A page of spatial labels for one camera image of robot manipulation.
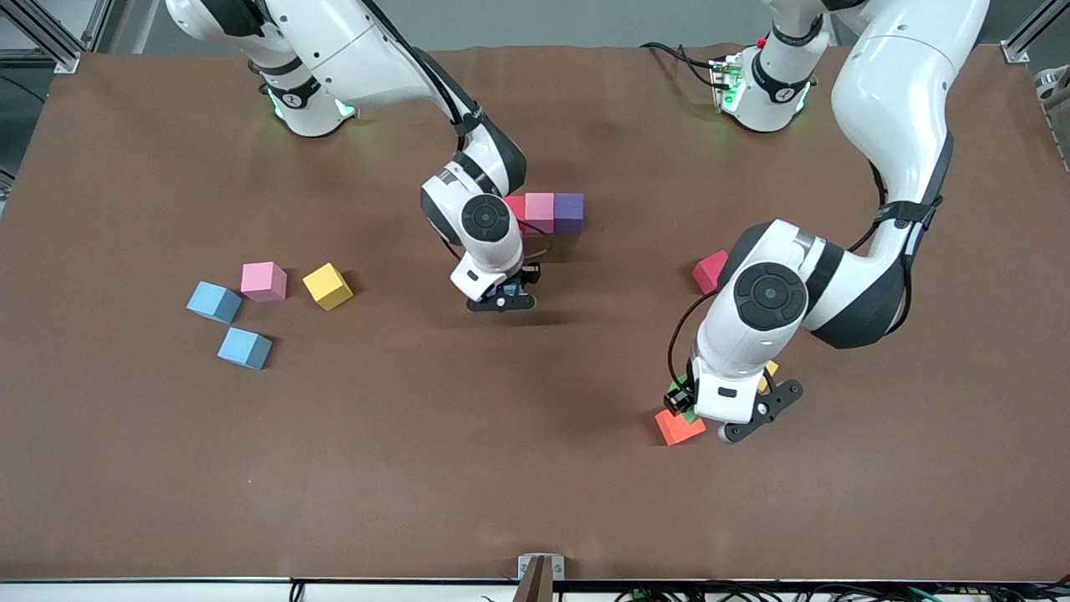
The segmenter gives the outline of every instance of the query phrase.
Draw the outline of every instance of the block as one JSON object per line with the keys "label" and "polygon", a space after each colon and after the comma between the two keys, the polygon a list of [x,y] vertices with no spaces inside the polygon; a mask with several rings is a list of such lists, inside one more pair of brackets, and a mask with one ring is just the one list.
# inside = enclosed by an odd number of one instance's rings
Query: block
{"label": "block", "polygon": [[353,295],[346,279],[341,277],[341,272],[331,263],[308,274],[304,280],[316,303],[328,312]]}
{"label": "block", "polygon": [[[769,376],[776,376],[778,368],[780,367],[773,360],[769,360],[769,364],[765,365],[765,370],[769,371]],[[769,385],[765,382],[765,376],[763,376],[762,380],[758,382],[758,392],[764,393],[768,388]]]}
{"label": "block", "polygon": [[579,233],[583,230],[583,195],[556,192],[553,195],[553,231]]}
{"label": "block", "polygon": [[228,362],[260,370],[268,359],[268,352],[271,352],[271,341],[255,333],[231,328],[217,355]]}
{"label": "block", "polygon": [[[522,221],[524,219],[525,202],[523,195],[514,195],[505,197],[505,204],[509,205],[509,210],[513,211],[513,214],[517,217],[518,220]],[[535,230],[532,230],[531,228],[524,226],[523,223],[520,223],[520,232],[525,234],[535,233]]]}
{"label": "block", "polygon": [[658,430],[664,437],[666,444],[675,446],[682,444],[696,435],[706,432],[706,425],[702,419],[689,423],[683,416],[673,416],[671,412],[663,410],[654,419],[658,423]]}
{"label": "block", "polygon": [[708,294],[717,290],[717,278],[720,277],[721,269],[724,268],[724,263],[728,263],[728,261],[729,253],[718,250],[694,265],[694,271],[691,272],[691,275],[694,276],[694,281],[699,282],[699,288],[702,289],[703,294]]}
{"label": "block", "polygon": [[553,192],[528,192],[524,195],[524,220],[553,233]]}
{"label": "block", "polygon": [[194,290],[186,309],[210,321],[230,324],[242,307],[242,297],[229,288],[209,281],[201,281]]}
{"label": "block", "polygon": [[242,265],[242,294],[264,304],[286,298],[286,272],[274,261]]}

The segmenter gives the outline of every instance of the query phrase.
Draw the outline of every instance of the yellow cube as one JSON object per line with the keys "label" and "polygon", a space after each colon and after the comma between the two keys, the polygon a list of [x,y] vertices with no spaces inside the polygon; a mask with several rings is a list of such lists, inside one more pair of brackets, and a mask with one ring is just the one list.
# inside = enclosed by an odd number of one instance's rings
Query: yellow cube
{"label": "yellow cube", "polygon": [[[773,360],[769,360],[769,364],[765,365],[765,370],[769,371],[769,376],[776,376],[778,368],[780,367]],[[769,386],[765,383],[765,377],[763,376],[762,380],[758,382],[758,390],[760,393],[764,393],[768,388]]]}
{"label": "yellow cube", "polygon": [[341,306],[343,300],[353,295],[341,273],[331,263],[305,276],[305,285],[312,298],[326,311]]}

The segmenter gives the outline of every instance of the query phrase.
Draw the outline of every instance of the blue cube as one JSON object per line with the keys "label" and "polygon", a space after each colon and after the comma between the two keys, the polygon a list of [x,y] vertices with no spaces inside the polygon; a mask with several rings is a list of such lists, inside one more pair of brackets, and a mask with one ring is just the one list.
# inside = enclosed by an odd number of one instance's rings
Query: blue cube
{"label": "blue cube", "polygon": [[271,341],[255,333],[231,328],[219,348],[219,357],[238,366],[260,370],[271,352]]}
{"label": "blue cube", "polygon": [[230,324],[234,322],[234,314],[241,306],[242,297],[233,290],[202,281],[197,284],[197,290],[189,297],[186,309],[199,317]]}

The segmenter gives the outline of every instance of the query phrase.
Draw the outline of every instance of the brown table mat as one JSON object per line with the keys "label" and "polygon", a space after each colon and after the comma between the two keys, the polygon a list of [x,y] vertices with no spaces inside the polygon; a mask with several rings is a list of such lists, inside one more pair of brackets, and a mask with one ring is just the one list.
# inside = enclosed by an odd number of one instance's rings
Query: brown table mat
{"label": "brown table mat", "polygon": [[[496,576],[531,551],[582,578],[1061,575],[1070,186],[995,47],[950,96],[906,326],[800,334],[776,425],[660,443],[694,262],[774,217],[841,244],[872,217],[829,106],[847,51],[773,135],[646,50],[441,55],[523,146],[523,190],[586,194],[538,309],[503,317],[465,312],[419,212],[453,148],[430,103],[301,139],[242,57],[85,56],[0,227],[0,576]],[[292,297],[239,313],[275,341],[254,372],[183,308],[263,260]],[[326,261],[356,292],[331,313],[300,282]]]}

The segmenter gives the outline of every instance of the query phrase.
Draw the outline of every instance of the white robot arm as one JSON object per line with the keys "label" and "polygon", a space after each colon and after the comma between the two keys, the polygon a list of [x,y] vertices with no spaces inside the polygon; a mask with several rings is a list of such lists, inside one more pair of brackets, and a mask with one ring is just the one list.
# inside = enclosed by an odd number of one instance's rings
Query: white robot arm
{"label": "white robot arm", "polygon": [[503,200],[523,184],[523,153],[372,0],[167,0],[167,9],[189,35],[242,49],[299,135],[330,134],[351,106],[435,103],[458,145],[424,183],[421,207],[444,241],[465,249],[450,279],[472,311],[534,308],[523,285],[539,267],[524,264],[520,228]]}
{"label": "white robot arm", "polygon": [[[945,101],[988,9],[988,0],[764,1],[776,11],[774,34],[764,49],[742,53],[739,81],[729,81],[737,86],[724,92],[722,108],[753,129],[786,125],[827,45],[815,33],[822,13],[847,9],[845,20],[863,30],[832,90],[832,109],[847,138],[884,174],[890,202],[877,210],[865,256],[854,252],[862,241],[844,249],[780,219],[749,228],[736,242],[684,387],[666,397],[670,410],[693,406],[727,423],[720,435],[728,443],[801,396],[795,382],[770,383],[768,395],[756,395],[766,364],[800,327],[845,350],[876,343],[905,320],[911,267],[943,200],[953,148]],[[780,31],[789,26],[794,29]]]}

